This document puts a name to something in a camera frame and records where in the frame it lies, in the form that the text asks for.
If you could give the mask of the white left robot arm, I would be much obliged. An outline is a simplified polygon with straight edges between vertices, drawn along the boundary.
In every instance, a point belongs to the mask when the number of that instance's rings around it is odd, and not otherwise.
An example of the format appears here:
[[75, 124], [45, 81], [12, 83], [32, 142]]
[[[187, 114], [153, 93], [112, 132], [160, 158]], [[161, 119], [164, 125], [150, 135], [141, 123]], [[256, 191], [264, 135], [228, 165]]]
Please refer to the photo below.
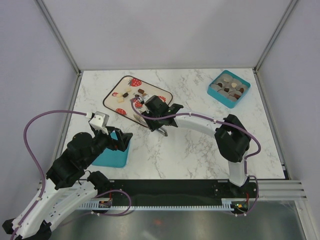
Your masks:
[[2, 224], [13, 240], [48, 240], [62, 221], [80, 205], [94, 197], [105, 197], [113, 192], [109, 179], [100, 171], [93, 171], [86, 181], [65, 199], [61, 197], [77, 183], [86, 169], [106, 150], [127, 150], [131, 132], [108, 126], [77, 133], [67, 144], [46, 173], [45, 183], [28, 207], [16, 218]]

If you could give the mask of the teal box lid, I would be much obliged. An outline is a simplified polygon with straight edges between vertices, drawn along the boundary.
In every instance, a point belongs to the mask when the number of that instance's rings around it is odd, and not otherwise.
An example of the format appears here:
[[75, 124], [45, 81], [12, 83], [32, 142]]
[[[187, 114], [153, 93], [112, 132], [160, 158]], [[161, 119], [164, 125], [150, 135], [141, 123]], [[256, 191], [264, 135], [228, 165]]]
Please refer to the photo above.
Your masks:
[[125, 151], [106, 148], [91, 164], [96, 167], [124, 168], [128, 160], [129, 148]]

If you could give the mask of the teal chocolate box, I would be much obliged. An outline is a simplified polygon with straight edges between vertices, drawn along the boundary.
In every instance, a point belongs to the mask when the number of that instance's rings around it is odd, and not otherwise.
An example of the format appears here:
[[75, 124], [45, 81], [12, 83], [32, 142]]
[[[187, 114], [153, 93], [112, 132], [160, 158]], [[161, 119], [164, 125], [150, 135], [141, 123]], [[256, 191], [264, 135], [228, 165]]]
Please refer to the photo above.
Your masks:
[[207, 94], [233, 109], [248, 93], [251, 84], [229, 70], [223, 70], [207, 87]]

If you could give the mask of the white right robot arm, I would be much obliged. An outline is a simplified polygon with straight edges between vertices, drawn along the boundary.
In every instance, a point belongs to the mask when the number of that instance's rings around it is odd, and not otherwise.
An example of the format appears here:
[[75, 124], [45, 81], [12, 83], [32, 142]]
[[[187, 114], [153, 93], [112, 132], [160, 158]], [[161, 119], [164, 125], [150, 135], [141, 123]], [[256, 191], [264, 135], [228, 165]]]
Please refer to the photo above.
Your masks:
[[215, 139], [219, 153], [228, 161], [229, 181], [228, 191], [233, 197], [241, 197], [247, 191], [245, 182], [244, 158], [250, 147], [251, 137], [245, 133], [243, 125], [234, 115], [228, 115], [223, 120], [187, 110], [180, 104], [169, 106], [156, 95], [145, 95], [140, 100], [146, 111], [142, 113], [150, 130], [162, 126], [191, 129]]

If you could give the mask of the metal serving tongs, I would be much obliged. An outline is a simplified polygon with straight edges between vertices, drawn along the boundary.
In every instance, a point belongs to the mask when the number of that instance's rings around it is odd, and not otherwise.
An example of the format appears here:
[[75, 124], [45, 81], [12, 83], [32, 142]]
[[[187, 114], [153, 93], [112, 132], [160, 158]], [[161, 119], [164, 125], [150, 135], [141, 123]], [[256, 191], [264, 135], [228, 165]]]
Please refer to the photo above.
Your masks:
[[163, 127], [162, 124], [154, 121], [154, 120], [149, 120], [149, 119], [144, 119], [139, 115], [134, 114], [133, 117], [135, 118], [135, 120], [137, 120], [141, 125], [148, 127], [148, 129], [151, 132], [157, 131], [159, 133], [161, 133], [163, 136], [167, 137], [168, 136], [168, 132], [167, 130]]

